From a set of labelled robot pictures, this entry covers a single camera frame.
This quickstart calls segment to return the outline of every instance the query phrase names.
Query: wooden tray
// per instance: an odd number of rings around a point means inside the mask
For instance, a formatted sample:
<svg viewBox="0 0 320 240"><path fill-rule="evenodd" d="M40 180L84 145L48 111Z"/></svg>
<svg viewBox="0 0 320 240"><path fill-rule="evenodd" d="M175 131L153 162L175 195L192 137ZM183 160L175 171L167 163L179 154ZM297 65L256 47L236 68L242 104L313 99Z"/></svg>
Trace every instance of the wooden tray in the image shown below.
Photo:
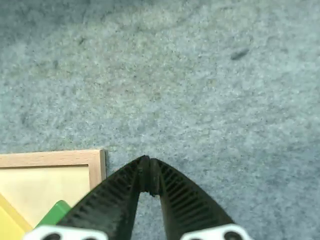
<svg viewBox="0 0 320 240"><path fill-rule="evenodd" d="M0 154L0 194L32 227L57 201L73 207L105 178L101 149Z"/></svg>

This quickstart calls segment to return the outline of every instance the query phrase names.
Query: floor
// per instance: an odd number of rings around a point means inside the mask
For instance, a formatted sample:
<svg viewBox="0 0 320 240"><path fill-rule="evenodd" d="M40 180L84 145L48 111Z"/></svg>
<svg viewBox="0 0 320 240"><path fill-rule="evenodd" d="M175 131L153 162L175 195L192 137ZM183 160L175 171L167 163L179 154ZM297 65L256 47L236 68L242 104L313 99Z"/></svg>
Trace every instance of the floor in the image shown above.
<svg viewBox="0 0 320 240"><path fill-rule="evenodd" d="M256 240L320 235L318 0L0 0L0 152L150 155ZM132 240L164 240L142 194Z"/></svg>

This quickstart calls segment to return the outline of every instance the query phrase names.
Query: gripper jaw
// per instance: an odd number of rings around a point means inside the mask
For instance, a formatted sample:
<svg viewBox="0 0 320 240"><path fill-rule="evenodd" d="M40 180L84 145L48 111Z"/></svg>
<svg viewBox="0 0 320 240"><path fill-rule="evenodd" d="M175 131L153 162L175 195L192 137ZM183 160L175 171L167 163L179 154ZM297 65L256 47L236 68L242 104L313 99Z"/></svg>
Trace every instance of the gripper jaw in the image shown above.
<svg viewBox="0 0 320 240"><path fill-rule="evenodd" d="M102 181L57 225L103 231L109 240L130 240L141 192L160 196L168 240L180 240L185 233L234 223L181 172L163 161L141 156Z"/></svg>

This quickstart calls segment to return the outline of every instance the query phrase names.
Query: yellow block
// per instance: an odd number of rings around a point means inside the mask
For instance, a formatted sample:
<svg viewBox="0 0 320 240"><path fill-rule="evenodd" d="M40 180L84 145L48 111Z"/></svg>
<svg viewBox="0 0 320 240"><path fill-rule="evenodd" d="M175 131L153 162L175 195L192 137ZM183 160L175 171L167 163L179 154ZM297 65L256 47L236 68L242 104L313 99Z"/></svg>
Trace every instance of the yellow block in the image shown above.
<svg viewBox="0 0 320 240"><path fill-rule="evenodd" d="M0 194L0 239L21 240L32 227Z"/></svg>

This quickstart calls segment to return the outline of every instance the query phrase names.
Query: green block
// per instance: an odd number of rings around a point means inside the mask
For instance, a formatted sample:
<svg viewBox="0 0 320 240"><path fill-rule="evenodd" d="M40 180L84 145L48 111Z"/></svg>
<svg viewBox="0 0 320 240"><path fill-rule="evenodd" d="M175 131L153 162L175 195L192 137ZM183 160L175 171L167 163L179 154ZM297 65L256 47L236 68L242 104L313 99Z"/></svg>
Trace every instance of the green block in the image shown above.
<svg viewBox="0 0 320 240"><path fill-rule="evenodd" d="M39 227L40 225L56 225L70 209L71 207L65 201L58 201L36 227Z"/></svg>

